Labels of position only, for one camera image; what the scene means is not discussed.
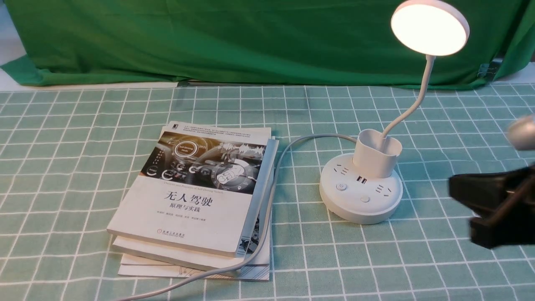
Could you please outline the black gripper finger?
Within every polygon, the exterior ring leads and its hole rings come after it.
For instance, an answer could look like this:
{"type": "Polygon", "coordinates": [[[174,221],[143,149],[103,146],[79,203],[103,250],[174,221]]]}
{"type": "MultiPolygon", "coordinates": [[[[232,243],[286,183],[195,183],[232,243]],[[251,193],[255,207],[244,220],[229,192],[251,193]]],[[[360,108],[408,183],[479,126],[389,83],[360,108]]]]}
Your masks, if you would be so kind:
{"type": "Polygon", "coordinates": [[[534,175],[534,165],[500,173],[456,174],[448,179],[449,196],[480,217],[491,215],[534,175]]]}
{"type": "Polygon", "coordinates": [[[471,242],[487,249],[534,245],[534,201],[508,197],[487,217],[470,219],[469,230],[471,242]]]}

